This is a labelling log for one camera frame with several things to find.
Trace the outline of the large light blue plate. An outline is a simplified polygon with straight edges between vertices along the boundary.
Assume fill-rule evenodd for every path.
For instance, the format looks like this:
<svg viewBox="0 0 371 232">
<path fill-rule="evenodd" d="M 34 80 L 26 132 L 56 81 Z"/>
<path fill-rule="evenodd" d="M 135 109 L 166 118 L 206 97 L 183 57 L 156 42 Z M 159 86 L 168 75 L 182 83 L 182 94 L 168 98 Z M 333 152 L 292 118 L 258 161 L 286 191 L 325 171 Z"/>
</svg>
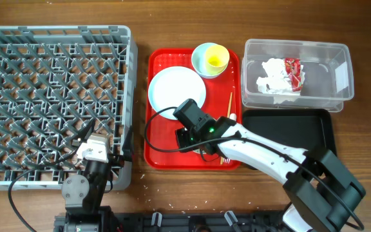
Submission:
<svg viewBox="0 0 371 232">
<path fill-rule="evenodd" d="M 178 107 L 187 99 L 193 99 L 201 108 L 207 91 L 202 78 L 192 69 L 172 66 L 158 72 L 148 88 L 148 100 L 156 111 Z"/>
</svg>

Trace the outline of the white napkin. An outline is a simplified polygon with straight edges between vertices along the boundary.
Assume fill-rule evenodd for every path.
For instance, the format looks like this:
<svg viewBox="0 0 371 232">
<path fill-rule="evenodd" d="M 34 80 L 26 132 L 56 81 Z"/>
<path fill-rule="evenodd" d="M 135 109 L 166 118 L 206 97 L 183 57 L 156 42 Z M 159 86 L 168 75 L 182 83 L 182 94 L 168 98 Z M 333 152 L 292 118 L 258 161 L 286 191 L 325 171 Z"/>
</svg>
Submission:
<svg viewBox="0 0 371 232">
<path fill-rule="evenodd" d="M 298 92 L 292 91 L 291 82 L 285 70 L 284 59 L 270 58 L 267 62 L 262 62 L 262 67 L 267 76 L 258 77 L 256 84 L 259 92 L 275 95 L 300 95 L 301 90 Z M 301 79 L 304 84 L 303 65 L 301 65 Z"/>
</svg>

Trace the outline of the clear plastic bin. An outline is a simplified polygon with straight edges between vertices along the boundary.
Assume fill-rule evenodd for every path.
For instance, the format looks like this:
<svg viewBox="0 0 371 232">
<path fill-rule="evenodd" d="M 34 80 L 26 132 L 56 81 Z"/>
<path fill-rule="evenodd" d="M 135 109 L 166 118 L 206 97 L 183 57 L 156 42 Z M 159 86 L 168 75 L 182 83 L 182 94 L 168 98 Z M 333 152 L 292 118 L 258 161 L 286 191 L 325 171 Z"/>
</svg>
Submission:
<svg viewBox="0 0 371 232">
<path fill-rule="evenodd" d="M 269 59 L 297 58 L 305 73 L 295 95 L 261 92 L 258 78 L 266 77 L 262 64 Z M 354 74 L 346 45 L 312 41 L 249 39 L 242 59 L 242 102 L 248 108 L 343 109 L 354 97 Z"/>
</svg>

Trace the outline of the black plastic tray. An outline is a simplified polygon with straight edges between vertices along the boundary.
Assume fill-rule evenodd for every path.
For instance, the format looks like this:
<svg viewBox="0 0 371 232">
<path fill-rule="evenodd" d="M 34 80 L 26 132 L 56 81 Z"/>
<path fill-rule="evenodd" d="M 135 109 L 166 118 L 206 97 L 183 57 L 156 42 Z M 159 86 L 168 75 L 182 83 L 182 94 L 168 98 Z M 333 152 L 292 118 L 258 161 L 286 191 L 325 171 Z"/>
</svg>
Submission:
<svg viewBox="0 0 371 232">
<path fill-rule="evenodd" d="M 282 145 L 337 153 L 330 113 L 324 109 L 247 110 L 242 124 L 249 131 Z"/>
</svg>

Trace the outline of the red snack wrapper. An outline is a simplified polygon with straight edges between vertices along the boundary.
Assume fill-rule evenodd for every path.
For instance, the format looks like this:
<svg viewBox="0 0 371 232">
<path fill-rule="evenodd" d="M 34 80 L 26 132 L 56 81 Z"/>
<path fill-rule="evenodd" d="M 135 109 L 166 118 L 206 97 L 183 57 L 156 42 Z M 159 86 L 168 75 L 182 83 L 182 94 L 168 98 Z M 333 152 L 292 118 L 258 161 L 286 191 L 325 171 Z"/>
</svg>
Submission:
<svg viewBox="0 0 371 232">
<path fill-rule="evenodd" d="M 285 70 L 290 79 L 292 91 L 298 92 L 302 89 L 301 64 L 298 58 L 285 58 Z"/>
</svg>

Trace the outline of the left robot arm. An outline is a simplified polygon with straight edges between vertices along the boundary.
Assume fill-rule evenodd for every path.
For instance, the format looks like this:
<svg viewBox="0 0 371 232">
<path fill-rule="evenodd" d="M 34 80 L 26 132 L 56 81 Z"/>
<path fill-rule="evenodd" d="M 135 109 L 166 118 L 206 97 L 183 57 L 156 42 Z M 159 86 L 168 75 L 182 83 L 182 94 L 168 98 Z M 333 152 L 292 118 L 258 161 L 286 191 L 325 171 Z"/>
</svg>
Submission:
<svg viewBox="0 0 371 232">
<path fill-rule="evenodd" d="M 56 217 L 54 231 L 123 231 L 109 206 L 102 206 L 102 198 L 106 192 L 107 183 L 112 183 L 111 168 L 120 161 L 123 171 L 131 173 L 133 138 L 132 132 L 122 145 L 123 155 L 113 157 L 109 151 L 107 137 L 91 133 L 78 136 L 72 141 L 77 148 L 77 156 L 86 160 L 85 170 L 81 174 L 68 177 L 61 188 L 65 200 L 66 214 Z"/>
</svg>

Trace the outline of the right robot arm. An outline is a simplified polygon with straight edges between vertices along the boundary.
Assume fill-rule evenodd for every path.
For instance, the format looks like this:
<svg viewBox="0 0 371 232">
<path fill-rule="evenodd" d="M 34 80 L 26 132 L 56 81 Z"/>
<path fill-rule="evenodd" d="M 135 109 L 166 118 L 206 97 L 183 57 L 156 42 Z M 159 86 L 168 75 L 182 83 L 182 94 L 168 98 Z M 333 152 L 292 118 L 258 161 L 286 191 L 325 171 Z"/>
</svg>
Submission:
<svg viewBox="0 0 371 232">
<path fill-rule="evenodd" d="M 366 192 L 326 148 L 293 148 L 259 136 L 227 118 L 212 118 L 188 99 L 173 115 L 187 130 L 181 151 L 197 148 L 247 164 L 277 180 L 290 198 L 283 221 L 295 231 L 341 231 Z"/>
</svg>

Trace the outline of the grey dishwasher rack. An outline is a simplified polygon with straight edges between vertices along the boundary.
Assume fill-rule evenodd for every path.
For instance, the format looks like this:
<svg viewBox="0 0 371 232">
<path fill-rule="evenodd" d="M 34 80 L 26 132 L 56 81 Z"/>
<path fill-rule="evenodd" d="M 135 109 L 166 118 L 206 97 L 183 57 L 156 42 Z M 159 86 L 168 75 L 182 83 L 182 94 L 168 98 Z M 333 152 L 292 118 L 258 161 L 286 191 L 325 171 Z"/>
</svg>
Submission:
<svg viewBox="0 0 371 232">
<path fill-rule="evenodd" d="M 72 139 L 132 132 L 138 48 L 123 25 L 0 26 L 0 191 L 59 189 Z M 112 166 L 115 190 L 131 174 Z"/>
</svg>

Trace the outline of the white plastic fork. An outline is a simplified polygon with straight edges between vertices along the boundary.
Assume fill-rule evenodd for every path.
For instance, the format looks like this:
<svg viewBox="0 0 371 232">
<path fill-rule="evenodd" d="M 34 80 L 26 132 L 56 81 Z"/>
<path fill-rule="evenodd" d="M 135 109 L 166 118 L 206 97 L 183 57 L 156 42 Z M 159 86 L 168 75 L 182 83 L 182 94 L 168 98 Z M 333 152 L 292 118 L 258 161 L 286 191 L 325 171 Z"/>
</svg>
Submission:
<svg viewBox="0 0 371 232">
<path fill-rule="evenodd" d="M 231 113 L 229 115 L 229 118 L 235 121 L 236 120 L 236 114 L 235 113 Z M 229 164 L 230 162 L 231 162 L 230 159 L 224 158 L 223 164 Z"/>
</svg>

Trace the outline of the wooden chopstick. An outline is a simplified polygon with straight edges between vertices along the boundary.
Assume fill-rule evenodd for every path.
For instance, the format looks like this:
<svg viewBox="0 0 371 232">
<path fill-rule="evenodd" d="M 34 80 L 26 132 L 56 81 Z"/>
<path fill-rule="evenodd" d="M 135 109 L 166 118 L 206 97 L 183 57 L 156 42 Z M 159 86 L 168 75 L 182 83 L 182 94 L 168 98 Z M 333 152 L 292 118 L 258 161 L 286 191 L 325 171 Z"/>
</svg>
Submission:
<svg viewBox="0 0 371 232">
<path fill-rule="evenodd" d="M 233 93 L 231 92 L 230 96 L 229 96 L 228 107 L 227 107 L 227 118 L 229 118 L 229 116 L 231 114 L 232 100 L 233 100 Z M 228 163 L 230 163 L 230 159 L 223 158 L 223 157 L 221 158 L 221 160 L 220 160 L 221 165 L 228 164 Z"/>
</svg>

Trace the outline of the light blue small bowl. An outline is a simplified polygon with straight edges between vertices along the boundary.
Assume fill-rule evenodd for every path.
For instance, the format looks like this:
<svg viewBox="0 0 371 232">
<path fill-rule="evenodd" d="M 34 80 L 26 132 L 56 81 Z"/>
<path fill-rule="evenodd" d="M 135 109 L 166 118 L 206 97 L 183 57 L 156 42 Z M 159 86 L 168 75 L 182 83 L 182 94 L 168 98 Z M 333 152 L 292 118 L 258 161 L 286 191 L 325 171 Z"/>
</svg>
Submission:
<svg viewBox="0 0 371 232">
<path fill-rule="evenodd" d="M 217 78 L 227 67 L 225 66 L 224 69 L 218 73 L 211 75 L 207 72 L 205 68 L 205 52 L 210 47 L 215 45 L 215 43 L 203 43 L 197 46 L 191 55 L 191 63 L 193 68 L 195 69 L 195 72 L 205 79 L 214 79 Z"/>
</svg>

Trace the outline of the yellow plastic cup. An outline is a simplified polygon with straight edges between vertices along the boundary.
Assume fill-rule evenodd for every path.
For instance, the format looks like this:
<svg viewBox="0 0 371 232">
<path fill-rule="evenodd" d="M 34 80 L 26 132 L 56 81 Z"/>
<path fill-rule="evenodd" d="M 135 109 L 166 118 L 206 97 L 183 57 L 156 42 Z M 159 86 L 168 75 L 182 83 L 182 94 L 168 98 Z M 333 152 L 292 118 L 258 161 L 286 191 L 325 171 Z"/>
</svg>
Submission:
<svg viewBox="0 0 371 232">
<path fill-rule="evenodd" d="M 208 47 L 204 53 L 204 64 L 209 75 L 221 73 L 229 62 L 229 51 L 226 47 L 214 44 Z"/>
</svg>

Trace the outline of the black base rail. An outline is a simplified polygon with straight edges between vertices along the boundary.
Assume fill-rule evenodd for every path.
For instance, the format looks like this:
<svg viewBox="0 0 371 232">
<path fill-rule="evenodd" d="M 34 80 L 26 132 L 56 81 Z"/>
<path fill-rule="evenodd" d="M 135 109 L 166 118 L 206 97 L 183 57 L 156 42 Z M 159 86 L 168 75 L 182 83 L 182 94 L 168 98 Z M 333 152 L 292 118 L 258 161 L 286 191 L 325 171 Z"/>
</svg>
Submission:
<svg viewBox="0 0 371 232">
<path fill-rule="evenodd" d="M 189 221 L 199 217 L 211 231 L 290 231 L 282 222 L 281 211 L 257 211 L 253 213 L 235 213 L 231 222 L 228 213 L 180 213 L 153 214 L 116 213 L 106 222 L 72 220 L 65 216 L 56 216 L 54 231 L 190 231 Z"/>
</svg>

